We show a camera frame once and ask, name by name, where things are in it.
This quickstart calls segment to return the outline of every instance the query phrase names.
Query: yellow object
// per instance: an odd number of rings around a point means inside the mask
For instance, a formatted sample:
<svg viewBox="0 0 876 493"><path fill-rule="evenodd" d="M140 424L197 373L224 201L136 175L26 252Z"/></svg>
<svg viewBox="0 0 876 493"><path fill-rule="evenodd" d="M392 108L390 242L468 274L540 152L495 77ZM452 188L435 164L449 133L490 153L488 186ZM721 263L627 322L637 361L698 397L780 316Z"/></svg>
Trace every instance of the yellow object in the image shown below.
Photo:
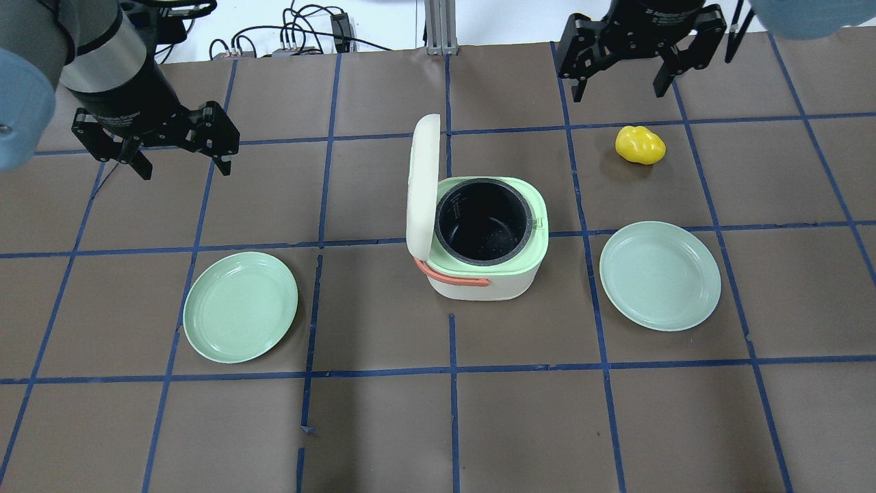
<svg viewBox="0 0 876 493"><path fill-rule="evenodd" d="M614 139L614 150L629 162L651 165L666 155L666 144L644 126L625 126Z"/></svg>

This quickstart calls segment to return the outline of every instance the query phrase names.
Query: white background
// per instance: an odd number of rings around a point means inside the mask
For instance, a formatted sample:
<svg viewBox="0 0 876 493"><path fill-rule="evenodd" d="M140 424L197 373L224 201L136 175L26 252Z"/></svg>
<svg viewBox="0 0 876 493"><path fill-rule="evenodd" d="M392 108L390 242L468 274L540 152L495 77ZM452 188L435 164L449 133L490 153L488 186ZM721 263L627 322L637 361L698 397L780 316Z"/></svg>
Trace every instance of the white background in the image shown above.
<svg viewBox="0 0 876 493"><path fill-rule="evenodd" d="M174 48L167 60L204 61L208 59L210 41L216 38L230 41L237 31L251 25L281 25L281 14L288 0L218 0L219 6L205 18L200 18L189 33L188 40ZM296 0L296 8L313 0ZM566 19L572 12L581 12L600 19L608 11L611 0L456 0L456 37L460 45L496 45L534 43L558 40ZM736 0L711 1L724 11L728 24L736 8ZM354 34L360 39L389 47L410 49L423 46L425 22L422 0L327 0L324 5L344 8L354 24ZM748 12L746 3L742 17ZM328 14L308 18L316 31L331 32ZM758 19L749 31L763 31ZM247 32L258 49L258 56L279 49L279 31L264 29ZM331 38L323 37L326 52L333 47ZM242 41L245 49L249 44ZM371 51L360 45L359 51Z"/></svg>

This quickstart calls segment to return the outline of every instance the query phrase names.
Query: oval plate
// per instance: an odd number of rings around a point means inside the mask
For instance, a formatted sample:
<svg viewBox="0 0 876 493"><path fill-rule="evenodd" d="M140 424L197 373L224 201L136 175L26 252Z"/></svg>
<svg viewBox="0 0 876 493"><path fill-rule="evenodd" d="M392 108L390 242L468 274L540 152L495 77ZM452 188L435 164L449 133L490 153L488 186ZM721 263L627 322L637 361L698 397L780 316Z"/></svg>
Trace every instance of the oval plate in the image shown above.
<svg viewBox="0 0 876 493"><path fill-rule="evenodd" d="M198 277L182 309L188 342L208 360L239 363L274 347L298 310L289 268L260 252L233 254Z"/></svg>
<svg viewBox="0 0 876 493"><path fill-rule="evenodd" d="M603 249L599 275L621 313L656 331L701 324L721 296L721 274L709 249L682 228L658 221L614 233Z"/></svg>

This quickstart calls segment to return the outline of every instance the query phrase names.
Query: light blue cap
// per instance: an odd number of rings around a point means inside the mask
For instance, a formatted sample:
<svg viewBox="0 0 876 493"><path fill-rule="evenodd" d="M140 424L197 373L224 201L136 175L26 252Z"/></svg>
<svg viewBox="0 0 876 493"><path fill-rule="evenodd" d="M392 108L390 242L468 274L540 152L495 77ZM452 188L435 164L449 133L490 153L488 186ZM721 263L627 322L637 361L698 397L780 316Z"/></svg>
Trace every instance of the light blue cap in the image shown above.
<svg viewBox="0 0 876 493"><path fill-rule="evenodd" d="M54 114L52 84L38 68L0 48L0 171L25 164Z"/></svg>

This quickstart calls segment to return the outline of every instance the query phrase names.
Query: rice cooker handle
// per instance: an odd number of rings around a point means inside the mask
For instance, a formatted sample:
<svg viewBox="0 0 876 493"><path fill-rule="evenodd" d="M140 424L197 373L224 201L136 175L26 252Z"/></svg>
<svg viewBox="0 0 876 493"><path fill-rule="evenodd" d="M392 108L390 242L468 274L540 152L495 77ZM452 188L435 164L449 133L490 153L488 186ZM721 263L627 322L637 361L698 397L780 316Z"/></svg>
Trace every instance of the rice cooker handle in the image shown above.
<svg viewBox="0 0 876 493"><path fill-rule="evenodd" d="M439 274L429 268L428 265L424 261L420 259L414 258L413 263L417 264L417 267L422 271L423 274L435 279L437 282L443 282L445 284L450 284L452 286L472 286L475 288L486 288L490 285L489 279L471 279L467 277L451 277L449 275Z"/></svg>

